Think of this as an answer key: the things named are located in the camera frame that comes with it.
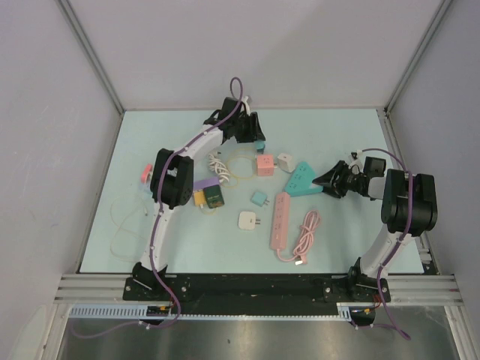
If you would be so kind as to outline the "pink cube socket adapter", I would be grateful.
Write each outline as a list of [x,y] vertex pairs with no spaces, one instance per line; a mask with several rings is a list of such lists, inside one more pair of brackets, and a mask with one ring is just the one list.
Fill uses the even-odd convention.
[[273,176],[275,159],[272,154],[258,154],[256,156],[256,174],[258,176]]

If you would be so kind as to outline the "teal power strip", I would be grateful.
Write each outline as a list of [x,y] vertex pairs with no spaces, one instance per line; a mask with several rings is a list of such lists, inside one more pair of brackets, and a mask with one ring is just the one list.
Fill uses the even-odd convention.
[[307,162],[302,161],[295,168],[283,190],[291,197],[302,197],[322,193],[323,186],[313,183],[316,177],[316,173],[312,167]]

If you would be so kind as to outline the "dark green charger block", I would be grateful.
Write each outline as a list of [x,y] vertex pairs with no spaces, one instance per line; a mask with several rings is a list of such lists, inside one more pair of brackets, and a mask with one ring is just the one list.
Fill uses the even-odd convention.
[[203,190],[207,206],[216,209],[224,206],[224,197],[219,187],[208,187]]

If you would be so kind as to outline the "purple socket block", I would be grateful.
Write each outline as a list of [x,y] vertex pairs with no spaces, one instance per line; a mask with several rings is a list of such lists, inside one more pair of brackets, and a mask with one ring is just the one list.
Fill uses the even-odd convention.
[[218,177],[206,178],[193,183],[193,192],[204,191],[206,188],[219,186],[221,183]]

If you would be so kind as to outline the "pink power strip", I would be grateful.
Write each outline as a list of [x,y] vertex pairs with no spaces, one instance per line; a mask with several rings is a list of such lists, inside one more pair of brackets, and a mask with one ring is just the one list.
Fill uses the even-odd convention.
[[281,192],[275,197],[274,213],[271,224],[270,248],[282,251],[287,246],[290,219],[290,195]]

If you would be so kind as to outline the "white charger plug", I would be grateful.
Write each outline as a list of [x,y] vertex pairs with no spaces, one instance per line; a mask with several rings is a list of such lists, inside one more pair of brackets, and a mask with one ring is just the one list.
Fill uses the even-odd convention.
[[261,221],[253,211],[241,211],[238,216],[238,228],[240,230],[251,231],[254,230],[257,225],[260,225]]

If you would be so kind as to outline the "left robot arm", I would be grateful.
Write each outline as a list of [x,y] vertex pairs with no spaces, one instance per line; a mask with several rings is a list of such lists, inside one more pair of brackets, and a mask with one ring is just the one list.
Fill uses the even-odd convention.
[[132,270],[133,283],[148,299],[159,299],[165,293],[166,282],[160,276],[167,268],[167,230],[176,208],[187,204],[194,192],[196,162],[231,138],[238,143],[266,139],[258,113],[248,109],[247,101],[226,97],[193,139],[176,150],[162,148],[157,153],[150,180],[154,222],[144,254]]

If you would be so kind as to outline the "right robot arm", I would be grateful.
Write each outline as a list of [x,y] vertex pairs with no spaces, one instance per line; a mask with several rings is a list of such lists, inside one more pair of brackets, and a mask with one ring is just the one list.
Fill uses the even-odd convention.
[[368,251],[349,268],[345,277],[334,279],[323,287],[330,288],[332,298],[351,302],[389,300],[386,276],[389,266],[412,240],[432,230],[438,218],[435,178],[404,169],[389,169],[385,159],[366,157],[360,164],[338,161],[328,172],[312,183],[322,192],[341,199],[348,192],[369,200],[379,200],[382,228]]

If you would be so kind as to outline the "yellow plug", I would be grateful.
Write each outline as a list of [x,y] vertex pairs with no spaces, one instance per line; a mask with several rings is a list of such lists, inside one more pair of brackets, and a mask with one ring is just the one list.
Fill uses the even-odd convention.
[[195,206],[200,207],[201,209],[206,205],[206,196],[203,190],[193,192],[193,201]]

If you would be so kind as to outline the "red pink plug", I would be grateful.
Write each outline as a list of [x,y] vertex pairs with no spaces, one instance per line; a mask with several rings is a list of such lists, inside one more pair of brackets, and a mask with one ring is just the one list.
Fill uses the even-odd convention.
[[145,169],[143,170],[142,175],[140,177],[140,181],[141,181],[142,184],[145,185],[150,181],[150,178],[152,176],[152,172],[153,172],[153,166],[150,163],[148,163],[145,166]]

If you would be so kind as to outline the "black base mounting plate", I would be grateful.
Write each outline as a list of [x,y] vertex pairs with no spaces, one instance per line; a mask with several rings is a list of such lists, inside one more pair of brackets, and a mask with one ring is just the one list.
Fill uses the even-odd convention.
[[329,302],[391,301],[387,280],[358,274],[154,274],[133,273],[124,283],[123,299],[180,302],[201,296],[307,296]]

